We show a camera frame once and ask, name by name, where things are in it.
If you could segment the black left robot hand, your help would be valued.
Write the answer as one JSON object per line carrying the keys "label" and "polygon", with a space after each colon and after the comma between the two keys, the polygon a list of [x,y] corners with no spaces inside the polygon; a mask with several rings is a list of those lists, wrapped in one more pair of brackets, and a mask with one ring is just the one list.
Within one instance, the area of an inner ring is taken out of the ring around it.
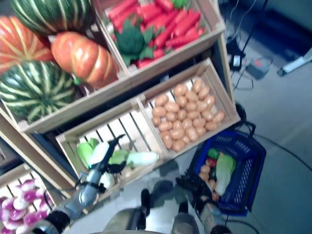
{"label": "black left robot hand", "polygon": [[119,140],[123,138],[125,134],[121,134],[115,139],[108,141],[108,149],[105,151],[105,154],[103,155],[102,161],[93,164],[91,166],[92,170],[98,171],[101,175],[105,172],[111,173],[111,174],[118,174],[120,173],[126,166],[126,161],[123,160],[119,164],[109,164],[110,158],[113,156],[115,146],[118,144]]}

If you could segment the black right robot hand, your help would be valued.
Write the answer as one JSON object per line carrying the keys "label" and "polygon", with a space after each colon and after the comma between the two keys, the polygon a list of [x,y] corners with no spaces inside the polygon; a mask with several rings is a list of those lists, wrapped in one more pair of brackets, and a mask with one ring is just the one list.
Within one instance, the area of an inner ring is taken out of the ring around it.
{"label": "black right robot hand", "polygon": [[204,197],[204,201],[211,198],[211,192],[204,181],[197,174],[182,175],[175,178],[177,184],[191,194],[191,203],[195,204]]}

